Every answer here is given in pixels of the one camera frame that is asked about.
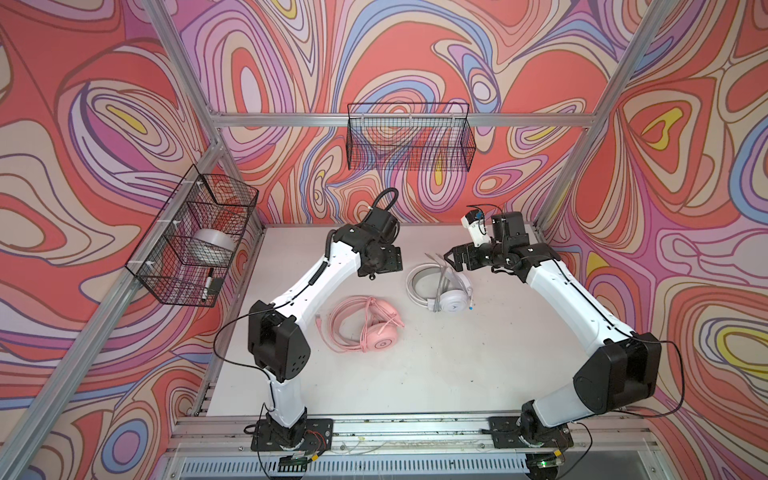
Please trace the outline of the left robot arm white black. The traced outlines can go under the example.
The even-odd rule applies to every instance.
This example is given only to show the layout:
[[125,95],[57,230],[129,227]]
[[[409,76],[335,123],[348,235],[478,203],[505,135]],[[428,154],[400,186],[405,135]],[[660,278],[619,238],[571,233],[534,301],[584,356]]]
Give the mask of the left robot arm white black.
[[311,357],[306,330],[331,294],[352,275],[374,278],[401,270],[398,246],[361,226],[345,225],[328,234],[323,255],[291,288],[251,306],[247,349],[269,381],[270,420],[291,429],[305,417],[299,375]]

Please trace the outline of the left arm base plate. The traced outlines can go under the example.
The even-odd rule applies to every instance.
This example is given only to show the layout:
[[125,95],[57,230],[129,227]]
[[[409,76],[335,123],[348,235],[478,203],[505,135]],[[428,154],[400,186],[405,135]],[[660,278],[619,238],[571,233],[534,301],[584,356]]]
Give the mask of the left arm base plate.
[[284,427],[269,416],[244,429],[251,434],[253,452],[303,451],[320,453],[332,446],[334,420],[300,419],[293,427]]

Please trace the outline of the pink cat-ear headphones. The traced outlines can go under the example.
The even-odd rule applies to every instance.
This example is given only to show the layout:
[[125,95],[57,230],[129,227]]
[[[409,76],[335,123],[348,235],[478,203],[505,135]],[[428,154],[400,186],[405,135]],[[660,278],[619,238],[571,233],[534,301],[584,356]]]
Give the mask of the pink cat-ear headphones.
[[[362,313],[364,322],[356,339],[342,335],[344,322]],[[334,353],[368,353],[389,349],[397,343],[399,330],[406,327],[400,313],[387,301],[373,296],[351,296],[325,318],[315,315],[315,326],[325,345]]]

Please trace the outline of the white headphones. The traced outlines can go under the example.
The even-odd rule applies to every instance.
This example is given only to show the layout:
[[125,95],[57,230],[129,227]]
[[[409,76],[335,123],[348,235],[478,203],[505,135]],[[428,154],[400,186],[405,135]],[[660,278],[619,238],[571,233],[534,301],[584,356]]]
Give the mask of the white headphones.
[[[427,254],[428,262],[413,267],[406,277],[406,293],[416,305],[433,313],[460,313],[474,309],[474,287],[463,273],[445,261]],[[435,277],[434,292],[422,293],[420,284]]]

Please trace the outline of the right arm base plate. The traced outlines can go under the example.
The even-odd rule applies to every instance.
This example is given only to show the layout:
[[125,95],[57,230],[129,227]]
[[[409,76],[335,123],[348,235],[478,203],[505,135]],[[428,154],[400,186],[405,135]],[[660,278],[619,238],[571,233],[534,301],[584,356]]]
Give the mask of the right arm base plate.
[[567,450],[574,444],[566,425],[546,427],[531,414],[522,416],[492,416],[488,418],[487,433],[497,449]]

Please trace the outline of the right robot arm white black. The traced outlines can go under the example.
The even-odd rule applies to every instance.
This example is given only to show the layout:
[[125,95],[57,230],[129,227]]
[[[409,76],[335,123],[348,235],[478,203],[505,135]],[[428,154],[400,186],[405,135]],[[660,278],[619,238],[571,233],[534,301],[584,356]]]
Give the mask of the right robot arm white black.
[[457,272],[488,267],[517,277],[555,310],[587,355],[572,380],[528,402],[526,416],[552,429],[645,400],[655,393],[661,342],[639,334],[602,306],[546,243],[504,246],[469,242],[446,252]]

